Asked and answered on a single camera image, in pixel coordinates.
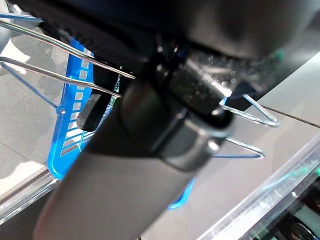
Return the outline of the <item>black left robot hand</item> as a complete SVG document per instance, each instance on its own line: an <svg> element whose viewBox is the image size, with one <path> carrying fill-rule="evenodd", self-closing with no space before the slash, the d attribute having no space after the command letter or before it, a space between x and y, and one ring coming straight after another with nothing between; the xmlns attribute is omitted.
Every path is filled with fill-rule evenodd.
<svg viewBox="0 0 320 240"><path fill-rule="evenodd" d="M46 203L35 240L135 240L233 128L220 105L274 80L317 0L19 0L131 83Z"/></svg>

